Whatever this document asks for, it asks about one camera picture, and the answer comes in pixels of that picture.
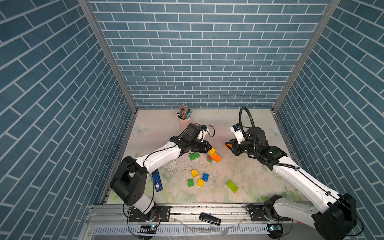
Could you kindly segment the long orange lego brick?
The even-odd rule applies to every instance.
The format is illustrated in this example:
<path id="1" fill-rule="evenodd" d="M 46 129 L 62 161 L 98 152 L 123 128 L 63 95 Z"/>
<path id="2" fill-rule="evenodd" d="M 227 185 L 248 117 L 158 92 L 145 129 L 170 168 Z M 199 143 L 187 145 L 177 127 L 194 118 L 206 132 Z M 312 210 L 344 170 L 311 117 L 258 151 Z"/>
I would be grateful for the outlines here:
<path id="1" fill-rule="evenodd" d="M 217 163 L 219 163 L 220 161 L 221 161 L 221 157 L 218 155 L 218 154 L 216 154 L 216 153 L 214 153 L 214 154 L 212 154 L 212 158 L 213 158 L 213 160 L 215 161 L 215 162 L 217 162 Z"/>

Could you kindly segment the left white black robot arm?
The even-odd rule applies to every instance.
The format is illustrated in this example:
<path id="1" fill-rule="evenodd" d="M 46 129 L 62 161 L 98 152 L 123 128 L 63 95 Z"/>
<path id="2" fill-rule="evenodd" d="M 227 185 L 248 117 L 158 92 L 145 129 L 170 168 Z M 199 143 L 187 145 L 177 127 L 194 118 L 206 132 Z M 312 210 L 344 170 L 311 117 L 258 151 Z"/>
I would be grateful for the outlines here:
<path id="1" fill-rule="evenodd" d="M 124 205 L 134 207 L 145 221 L 151 221 L 158 214 L 154 196 L 145 193 L 147 176 L 152 179 L 152 173 L 185 154 L 209 152 L 212 146 L 205 140 L 208 134 L 209 125 L 191 123 L 158 150 L 136 159 L 131 156 L 123 158 L 110 181 L 110 188 L 123 200 Z"/>

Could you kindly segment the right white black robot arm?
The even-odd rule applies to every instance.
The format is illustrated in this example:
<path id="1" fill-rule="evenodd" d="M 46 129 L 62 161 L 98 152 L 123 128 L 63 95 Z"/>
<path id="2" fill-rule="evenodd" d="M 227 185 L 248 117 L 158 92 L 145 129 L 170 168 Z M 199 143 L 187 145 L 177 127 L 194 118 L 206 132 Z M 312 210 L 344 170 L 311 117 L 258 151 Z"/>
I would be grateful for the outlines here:
<path id="1" fill-rule="evenodd" d="M 314 229 L 325 240 L 343 240 L 357 225 L 356 200 L 339 194 L 299 167 L 283 150 L 270 146 L 261 128 L 246 131 L 240 124 L 230 128 L 235 138 L 225 143 L 235 155 L 247 154 L 280 175 L 304 194 L 312 203 L 305 205 L 273 195 L 264 203 L 265 218 L 274 221 L 290 218 Z"/>

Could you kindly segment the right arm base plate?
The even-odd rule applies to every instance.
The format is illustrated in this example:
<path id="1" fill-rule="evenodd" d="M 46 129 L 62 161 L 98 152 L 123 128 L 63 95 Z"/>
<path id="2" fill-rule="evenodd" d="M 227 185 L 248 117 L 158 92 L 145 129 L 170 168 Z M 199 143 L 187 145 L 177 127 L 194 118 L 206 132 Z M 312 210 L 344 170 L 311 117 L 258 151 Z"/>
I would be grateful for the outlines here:
<path id="1" fill-rule="evenodd" d="M 266 211 L 265 205 L 254 205 L 249 204 L 245 206 L 246 211 L 248 211 L 251 221 L 268 221 L 268 222 L 284 222 L 290 221 L 290 218 L 277 216 L 275 213 L 269 213 Z"/>

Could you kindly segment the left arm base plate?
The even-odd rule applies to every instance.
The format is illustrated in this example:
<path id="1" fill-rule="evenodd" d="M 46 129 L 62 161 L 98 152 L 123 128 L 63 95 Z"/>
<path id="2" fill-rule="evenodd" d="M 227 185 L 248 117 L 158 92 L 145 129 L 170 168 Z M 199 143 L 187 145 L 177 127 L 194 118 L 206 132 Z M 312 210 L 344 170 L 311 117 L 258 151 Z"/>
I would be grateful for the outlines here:
<path id="1" fill-rule="evenodd" d="M 129 210 L 129 222 L 144 223 L 144 222 L 169 222 L 171 213 L 170 206 L 154 206 L 149 213 L 143 214 L 139 209 L 132 208 Z"/>

